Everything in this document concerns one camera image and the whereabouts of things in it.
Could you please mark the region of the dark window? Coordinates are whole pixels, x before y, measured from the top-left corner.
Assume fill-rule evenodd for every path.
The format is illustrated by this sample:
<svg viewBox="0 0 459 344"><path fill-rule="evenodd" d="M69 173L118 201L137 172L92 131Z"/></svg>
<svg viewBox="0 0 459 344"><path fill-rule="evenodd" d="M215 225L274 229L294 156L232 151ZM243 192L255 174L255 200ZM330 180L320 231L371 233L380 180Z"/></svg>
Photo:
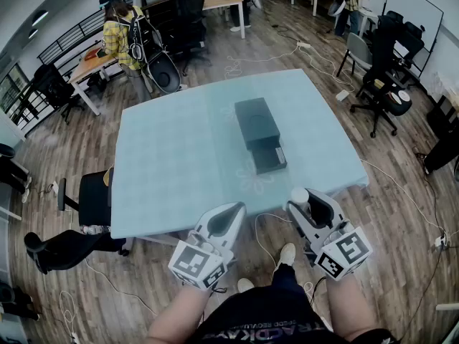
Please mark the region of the dark window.
<svg viewBox="0 0 459 344"><path fill-rule="evenodd" d="M37 117L34 104L37 95L23 70L15 64L0 82L0 110L18 126L25 126Z"/></svg>

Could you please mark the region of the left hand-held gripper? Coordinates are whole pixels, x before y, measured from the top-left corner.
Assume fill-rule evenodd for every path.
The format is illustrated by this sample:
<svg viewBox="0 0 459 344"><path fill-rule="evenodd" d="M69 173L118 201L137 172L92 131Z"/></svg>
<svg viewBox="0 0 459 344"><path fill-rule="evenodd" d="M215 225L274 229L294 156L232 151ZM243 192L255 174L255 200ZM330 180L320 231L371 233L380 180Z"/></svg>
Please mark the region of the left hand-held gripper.
<svg viewBox="0 0 459 344"><path fill-rule="evenodd" d="M183 283L200 290L215 288L228 272L234 258L233 248L245 221L244 203L228 203L205 212L195 230L185 241L180 240L168 268ZM215 242L199 233L214 233Z"/></svg>

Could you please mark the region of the small white object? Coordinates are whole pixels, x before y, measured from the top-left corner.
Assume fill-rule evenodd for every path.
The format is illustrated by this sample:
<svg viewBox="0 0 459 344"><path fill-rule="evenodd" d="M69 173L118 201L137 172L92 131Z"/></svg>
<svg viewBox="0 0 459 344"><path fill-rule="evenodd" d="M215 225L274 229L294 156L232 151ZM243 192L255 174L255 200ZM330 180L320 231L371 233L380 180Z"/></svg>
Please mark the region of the small white object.
<svg viewBox="0 0 459 344"><path fill-rule="evenodd" d="M302 210L309 208L309 197L310 194L306 188L295 187L290 193L290 200L301 207Z"/></svg>

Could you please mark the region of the person's black printed shirt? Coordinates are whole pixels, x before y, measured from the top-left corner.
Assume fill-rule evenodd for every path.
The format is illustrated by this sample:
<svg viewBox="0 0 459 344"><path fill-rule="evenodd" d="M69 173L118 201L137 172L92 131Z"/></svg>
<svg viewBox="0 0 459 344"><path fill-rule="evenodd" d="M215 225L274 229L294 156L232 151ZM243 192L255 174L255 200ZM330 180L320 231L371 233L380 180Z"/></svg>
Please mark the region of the person's black printed shirt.
<svg viewBox="0 0 459 344"><path fill-rule="evenodd" d="M255 287L225 300L186 344L399 344L386 329L352 341L327 329L308 298L275 287Z"/></svg>

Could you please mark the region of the dark grey drawer box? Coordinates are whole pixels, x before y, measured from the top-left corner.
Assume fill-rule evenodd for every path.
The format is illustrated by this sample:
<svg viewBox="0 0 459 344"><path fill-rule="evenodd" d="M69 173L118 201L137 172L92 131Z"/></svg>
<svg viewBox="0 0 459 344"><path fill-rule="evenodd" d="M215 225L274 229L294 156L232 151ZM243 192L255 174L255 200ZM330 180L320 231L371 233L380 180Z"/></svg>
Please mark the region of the dark grey drawer box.
<svg viewBox="0 0 459 344"><path fill-rule="evenodd" d="M281 147L280 131L263 97L235 103L235 115L246 149L250 152L257 175L286 168L279 163L275 149Z"/></svg>

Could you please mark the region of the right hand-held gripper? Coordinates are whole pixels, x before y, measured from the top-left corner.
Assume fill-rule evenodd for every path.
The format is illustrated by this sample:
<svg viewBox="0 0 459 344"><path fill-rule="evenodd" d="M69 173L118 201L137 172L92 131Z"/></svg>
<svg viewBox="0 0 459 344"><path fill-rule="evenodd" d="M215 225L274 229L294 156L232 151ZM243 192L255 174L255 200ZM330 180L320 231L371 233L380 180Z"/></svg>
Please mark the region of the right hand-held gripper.
<svg viewBox="0 0 459 344"><path fill-rule="evenodd" d="M310 211L288 201L286 210L300 235L310 244L322 243L325 227L336 228L342 222L342 209L330 196L307 188ZM364 230L358 226L324 244L317 253L314 264L334 281L339 281L357 269L372 253L373 249Z"/></svg>

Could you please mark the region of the grey chair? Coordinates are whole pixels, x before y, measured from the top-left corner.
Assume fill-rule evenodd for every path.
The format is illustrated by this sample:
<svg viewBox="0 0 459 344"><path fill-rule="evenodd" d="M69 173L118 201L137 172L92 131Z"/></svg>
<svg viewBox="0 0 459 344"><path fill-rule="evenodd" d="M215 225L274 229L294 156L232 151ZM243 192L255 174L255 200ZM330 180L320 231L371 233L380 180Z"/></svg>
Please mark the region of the grey chair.
<svg viewBox="0 0 459 344"><path fill-rule="evenodd" d="M339 77L347 58L352 59L351 73L354 73L355 66L358 65L365 71L372 68L373 57L366 42L358 35L349 33L346 43L346 52L336 76Z"/></svg>

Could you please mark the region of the person's right forearm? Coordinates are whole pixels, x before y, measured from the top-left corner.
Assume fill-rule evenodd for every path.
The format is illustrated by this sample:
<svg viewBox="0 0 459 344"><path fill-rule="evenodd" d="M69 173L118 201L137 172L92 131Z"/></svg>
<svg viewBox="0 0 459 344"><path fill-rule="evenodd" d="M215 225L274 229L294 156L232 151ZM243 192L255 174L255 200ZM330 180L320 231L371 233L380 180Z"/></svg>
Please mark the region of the person's right forearm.
<svg viewBox="0 0 459 344"><path fill-rule="evenodd" d="M326 278L332 328L348 342L378 328L377 321L358 280L348 274L339 281Z"/></svg>

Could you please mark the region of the black office chair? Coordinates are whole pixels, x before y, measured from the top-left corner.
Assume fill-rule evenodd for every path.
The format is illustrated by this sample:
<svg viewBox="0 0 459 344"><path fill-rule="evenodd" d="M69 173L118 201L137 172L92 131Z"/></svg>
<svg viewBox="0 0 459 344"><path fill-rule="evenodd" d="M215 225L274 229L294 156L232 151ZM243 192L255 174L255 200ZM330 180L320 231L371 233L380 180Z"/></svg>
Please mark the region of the black office chair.
<svg viewBox="0 0 459 344"><path fill-rule="evenodd" d="M378 27L374 31L372 42L372 68L363 76L363 85L357 95L365 100L365 104L353 104L350 111L357 109L369 110L374 113L373 130L370 137L375 138L377 125L380 118L384 118L392 126L392 135L397 135L397 126L392 122L390 115L399 117L404 115L412 107L412 100L409 103L398 105L389 96L390 92L404 90L406 87L394 76L394 33L388 28ZM378 79L384 83L382 89L374 86L374 80Z"/></svg>
<svg viewBox="0 0 459 344"><path fill-rule="evenodd" d="M64 108L61 117L65 119L67 125L70 123L69 115L72 109L84 110L80 104L80 96L75 94L75 88L65 81L53 64L42 64L36 70L32 87L44 95L53 108Z"/></svg>
<svg viewBox="0 0 459 344"><path fill-rule="evenodd" d="M394 33L393 53L397 61L419 77L422 69L415 57L425 48L423 30L410 21L404 21L404 17L395 11L388 11L378 19L378 27L388 28Z"/></svg>
<svg viewBox="0 0 459 344"><path fill-rule="evenodd" d="M211 67L212 63L200 52L209 50L205 47L207 28L204 24L203 8L204 0L176 0L178 6L178 20L176 28L178 37L176 38L176 51L184 56L184 67L182 74L187 76L189 63L193 59L203 61Z"/></svg>
<svg viewBox="0 0 459 344"><path fill-rule="evenodd" d="M111 183L113 169L89 173L80 181L78 200L66 193L67 179L59 182L58 209L69 206L78 213L79 227L82 225L110 226L111 231ZM122 257L130 254L133 240L114 239L107 234L87 235L80 230L68 229L57 236L41 240L29 232L24 237L27 255L34 261L42 274L51 271L68 270L87 258L92 252L116 252Z"/></svg>

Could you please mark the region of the grey backpack shell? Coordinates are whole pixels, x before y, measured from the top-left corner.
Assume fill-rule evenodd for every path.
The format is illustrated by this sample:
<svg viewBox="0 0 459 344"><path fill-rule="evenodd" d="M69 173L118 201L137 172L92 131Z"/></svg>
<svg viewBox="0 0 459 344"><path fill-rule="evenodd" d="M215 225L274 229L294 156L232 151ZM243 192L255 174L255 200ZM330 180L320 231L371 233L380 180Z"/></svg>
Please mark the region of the grey backpack shell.
<svg viewBox="0 0 459 344"><path fill-rule="evenodd" d="M153 83L166 94L177 92L181 87L179 71L165 51L147 56L146 71Z"/></svg>

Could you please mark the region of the wooden desk white legs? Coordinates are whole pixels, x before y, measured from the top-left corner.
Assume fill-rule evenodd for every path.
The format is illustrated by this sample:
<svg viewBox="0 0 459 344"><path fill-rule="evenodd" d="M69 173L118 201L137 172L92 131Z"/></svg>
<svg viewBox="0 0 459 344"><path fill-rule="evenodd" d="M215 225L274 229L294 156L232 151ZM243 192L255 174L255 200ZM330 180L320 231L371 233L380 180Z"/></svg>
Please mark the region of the wooden desk white legs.
<svg viewBox="0 0 459 344"><path fill-rule="evenodd" d="M110 55L105 55L104 57L99 57L95 55L95 57L90 58L88 60L82 59L69 79L69 83L74 87L77 94L82 98L82 100L86 103L86 105L92 110L92 112L96 116L100 115L100 111L94 104L94 102L86 95L80 83L84 81L85 77L95 72L99 72L102 75L102 77L107 82L109 82L110 77L106 72L105 68L113 64L116 64L117 62L117 59Z"/></svg>
<svg viewBox="0 0 459 344"><path fill-rule="evenodd" d="M245 38L245 21L243 11L243 0L204 0L203 12L210 9L237 7L237 13L240 20L239 31L241 37ZM163 0L149 4L142 8L149 13L149 21L162 33L166 41L176 46L178 29L176 23L178 20L178 6L176 0Z"/></svg>

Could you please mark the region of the round white disc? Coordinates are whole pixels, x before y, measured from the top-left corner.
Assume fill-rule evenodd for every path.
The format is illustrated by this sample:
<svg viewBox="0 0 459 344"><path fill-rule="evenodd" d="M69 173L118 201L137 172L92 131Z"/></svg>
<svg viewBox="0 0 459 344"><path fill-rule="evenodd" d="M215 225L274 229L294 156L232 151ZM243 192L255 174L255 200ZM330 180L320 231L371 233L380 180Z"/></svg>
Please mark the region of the round white disc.
<svg viewBox="0 0 459 344"><path fill-rule="evenodd" d="M402 105L403 103L411 102L410 95L404 90L398 90L397 92L390 92L389 96L398 105Z"/></svg>

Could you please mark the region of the light blue tablecloth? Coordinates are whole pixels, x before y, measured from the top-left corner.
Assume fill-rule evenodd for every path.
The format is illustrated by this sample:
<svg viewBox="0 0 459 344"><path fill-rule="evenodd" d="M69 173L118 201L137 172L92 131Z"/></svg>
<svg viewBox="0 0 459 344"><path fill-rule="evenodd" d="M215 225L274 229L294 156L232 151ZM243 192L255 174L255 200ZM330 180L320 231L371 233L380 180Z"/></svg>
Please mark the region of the light blue tablecloth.
<svg viewBox="0 0 459 344"><path fill-rule="evenodd" d="M265 99L287 166L257 175L235 103ZM193 228L202 214L243 202L249 215L282 207L296 186L335 196L369 178L346 132L302 70L193 87L123 111L115 149L111 235Z"/></svg>

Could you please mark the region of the person's left forearm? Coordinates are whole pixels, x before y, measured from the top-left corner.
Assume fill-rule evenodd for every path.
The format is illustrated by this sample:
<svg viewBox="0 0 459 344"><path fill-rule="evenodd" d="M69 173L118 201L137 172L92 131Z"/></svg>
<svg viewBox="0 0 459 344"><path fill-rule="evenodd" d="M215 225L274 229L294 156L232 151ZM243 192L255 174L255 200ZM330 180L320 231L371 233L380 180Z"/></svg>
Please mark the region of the person's left forearm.
<svg viewBox="0 0 459 344"><path fill-rule="evenodd" d="M152 322L144 344L185 344L198 328L210 295L210 290L184 285Z"/></svg>

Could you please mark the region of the whiteboard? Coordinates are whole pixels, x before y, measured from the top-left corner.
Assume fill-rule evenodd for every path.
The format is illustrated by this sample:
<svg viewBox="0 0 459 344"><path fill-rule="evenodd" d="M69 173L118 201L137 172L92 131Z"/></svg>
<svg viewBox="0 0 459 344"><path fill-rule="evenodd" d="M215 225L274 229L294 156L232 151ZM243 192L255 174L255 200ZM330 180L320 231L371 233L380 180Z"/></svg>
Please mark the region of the whiteboard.
<svg viewBox="0 0 459 344"><path fill-rule="evenodd" d="M428 0L386 0L383 14L388 11L403 16L403 22L411 22L422 30L424 48L431 52L437 41L437 34L444 12Z"/></svg>

